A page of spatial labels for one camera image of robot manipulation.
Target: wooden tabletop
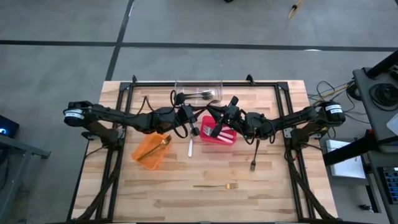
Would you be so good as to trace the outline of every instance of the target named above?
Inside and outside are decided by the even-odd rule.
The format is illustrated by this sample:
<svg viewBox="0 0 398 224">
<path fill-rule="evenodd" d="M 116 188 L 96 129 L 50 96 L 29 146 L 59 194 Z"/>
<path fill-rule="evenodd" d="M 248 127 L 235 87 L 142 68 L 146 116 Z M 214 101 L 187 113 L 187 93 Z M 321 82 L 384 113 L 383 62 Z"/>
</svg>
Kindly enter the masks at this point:
<svg viewBox="0 0 398 224">
<path fill-rule="evenodd" d="M 304 82 L 287 82 L 294 111 L 308 106 Z M 99 103 L 114 108 L 119 84 L 120 82 L 104 82 Z M 171 87 L 135 87 L 130 112 L 137 113 L 144 96 L 149 97 L 153 108 L 170 106 L 171 90 Z M 239 98 L 237 106 L 245 111 L 264 113 L 269 119 L 279 117 L 273 88 L 223 87 L 221 105 L 228 104 L 234 95 Z M 149 108 L 144 107 L 143 112 L 150 112 Z M 197 126 L 200 125 L 201 118 L 197 122 Z M 168 134 L 172 135 L 172 147 L 159 168 L 151 171 L 131 159 L 131 154 L 144 135 L 133 128 L 127 129 L 114 222 L 297 221 L 289 170 L 283 157 L 285 147 L 281 132 L 277 133 L 274 144 L 269 144 L 268 140 L 261 142 L 254 172 L 249 167 L 255 146 L 247 145 L 241 136 L 232 146 L 202 142 L 196 137 L 193 156 L 188 158 L 189 138 L 178 138 L 174 132 Z M 99 147 L 99 141 L 91 142 L 88 153 Z M 306 148 L 303 156 L 312 192 L 329 213 L 337 217 L 322 153 L 318 149 Z M 81 215 L 98 193 L 105 158 L 106 149 L 86 159 L 72 218 Z M 227 190 L 193 187 L 228 182 L 239 183 L 239 188 Z M 301 190 L 300 194 L 304 214 L 307 214 Z M 108 197 L 104 211 L 108 209 Z"/>
</svg>

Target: gold fork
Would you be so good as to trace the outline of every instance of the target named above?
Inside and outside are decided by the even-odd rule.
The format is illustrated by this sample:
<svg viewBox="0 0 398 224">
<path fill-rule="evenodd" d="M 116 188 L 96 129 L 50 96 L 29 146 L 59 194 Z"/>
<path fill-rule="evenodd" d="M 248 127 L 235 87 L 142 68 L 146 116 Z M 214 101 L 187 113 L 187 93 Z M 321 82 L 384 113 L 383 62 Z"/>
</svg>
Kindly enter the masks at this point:
<svg viewBox="0 0 398 224">
<path fill-rule="evenodd" d="M 168 135 L 168 136 L 166 137 L 166 139 L 163 139 L 162 142 L 161 142 L 159 145 L 157 145 L 155 148 L 151 149 L 150 151 L 148 151 L 148 152 L 145 153 L 144 155 L 141 155 L 141 156 L 137 159 L 137 161 L 140 161 L 141 159 L 143 159 L 143 158 L 149 156 L 149 155 L 152 154 L 154 151 L 160 149 L 161 146 L 166 147 L 166 146 L 170 143 L 171 140 L 172 140 L 172 136 L 171 136 L 171 135 Z"/>
<path fill-rule="evenodd" d="M 225 187 L 228 190 L 237 189 L 239 187 L 238 183 L 227 183 L 224 185 L 194 185 L 193 187 Z"/>
</svg>

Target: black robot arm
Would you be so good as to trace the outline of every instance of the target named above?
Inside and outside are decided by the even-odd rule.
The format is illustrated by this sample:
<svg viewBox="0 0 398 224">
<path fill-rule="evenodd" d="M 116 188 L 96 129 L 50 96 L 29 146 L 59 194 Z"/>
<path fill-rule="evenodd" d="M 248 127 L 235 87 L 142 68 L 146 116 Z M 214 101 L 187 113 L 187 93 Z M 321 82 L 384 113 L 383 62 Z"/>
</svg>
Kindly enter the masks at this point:
<svg viewBox="0 0 398 224">
<path fill-rule="evenodd" d="M 176 96 L 177 99 L 183 98 L 180 94 L 182 93 Z M 274 136 L 277 131 L 309 122 L 306 127 L 298 129 L 294 133 L 299 136 L 296 139 L 300 139 L 297 140 L 300 142 L 315 131 L 333 125 L 337 126 L 345 121 L 343 112 L 336 111 L 336 108 L 341 108 L 341 106 L 334 102 L 322 103 L 317 107 L 309 106 L 301 111 L 270 120 L 264 114 L 247 113 L 239 109 L 236 106 L 238 101 L 238 98 L 234 96 L 228 106 L 222 107 L 213 105 L 194 107 L 186 105 L 183 101 L 178 101 L 178 106 L 163 107 L 150 113 L 140 114 L 123 113 L 88 101 L 79 101 L 69 103 L 68 109 L 64 111 L 64 122 L 69 126 L 87 129 L 90 133 L 99 136 L 104 144 L 114 144 L 118 140 L 118 132 L 115 129 L 105 128 L 98 121 L 131 126 L 145 134 L 154 132 L 163 134 L 174 130 L 179 137 L 185 138 L 188 136 L 186 124 L 190 125 L 193 135 L 199 135 L 199 129 L 195 127 L 195 122 L 199 115 L 207 110 L 216 121 L 211 137 L 216 138 L 222 126 L 229 126 L 243 135 L 251 144 L 255 138 L 264 140 Z M 184 136 L 179 135 L 176 131 L 178 127 L 183 127 Z"/>
</svg>

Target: clear plastic container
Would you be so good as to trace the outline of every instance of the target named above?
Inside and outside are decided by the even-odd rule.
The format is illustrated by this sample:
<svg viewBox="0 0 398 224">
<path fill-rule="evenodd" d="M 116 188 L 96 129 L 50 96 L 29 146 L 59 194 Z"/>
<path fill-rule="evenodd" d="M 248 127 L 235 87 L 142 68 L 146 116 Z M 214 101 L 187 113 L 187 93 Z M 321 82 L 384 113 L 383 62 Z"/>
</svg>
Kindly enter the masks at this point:
<svg viewBox="0 0 398 224">
<path fill-rule="evenodd" d="M 185 100 L 186 104 L 195 106 L 205 106 L 208 103 L 219 103 L 223 99 L 223 82 L 175 82 L 175 91 L 184 93 L 190 99 Z"/>
</svg>

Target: orange plastic cup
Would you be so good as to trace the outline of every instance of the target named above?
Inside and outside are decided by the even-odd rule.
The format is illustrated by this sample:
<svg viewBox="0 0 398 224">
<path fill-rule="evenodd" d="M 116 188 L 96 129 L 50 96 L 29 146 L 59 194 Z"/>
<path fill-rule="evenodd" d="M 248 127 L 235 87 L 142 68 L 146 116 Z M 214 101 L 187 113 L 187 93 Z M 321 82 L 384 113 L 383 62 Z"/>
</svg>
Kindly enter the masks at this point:
<svg viewBox="0 0 398 224">
<path fill-rule="evenodd" d="M 168 151 L 170 150 L 172 140 L 170 140 L 169 144 L 166 147 L 159 146 L 158 149 L 156 149 L 148 156 L 142 158 L 139 161 L 137 159 L 140 158 L 141 155 L 144 155 L 145 153 L 149 152 L 160 143 L 162 143 L 162 141 L 166 139 L 167 136 L 168 134 L 148 134 L 141 142 L 141 144 L 137 147 L 137 149 L 131 154 L 131 158 L 134 161 L 140 163 L 146 169 L 156 170 L 164 155 L 166 155 L 166 153 L 168 153 Z"/>
</svg>

